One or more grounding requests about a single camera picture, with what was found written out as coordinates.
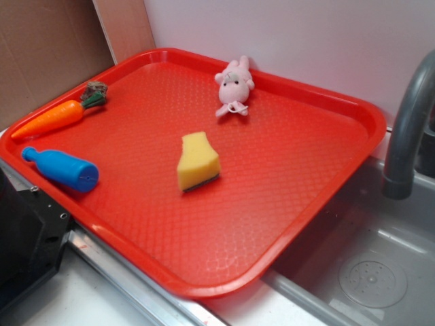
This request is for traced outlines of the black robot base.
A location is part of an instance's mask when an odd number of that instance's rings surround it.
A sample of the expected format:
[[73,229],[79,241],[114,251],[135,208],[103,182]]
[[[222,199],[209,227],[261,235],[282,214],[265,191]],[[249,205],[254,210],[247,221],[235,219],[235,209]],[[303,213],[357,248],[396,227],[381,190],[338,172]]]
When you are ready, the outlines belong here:
[[1,311],[59,270],[71,214],[41,189],[17,190],[1,172]]

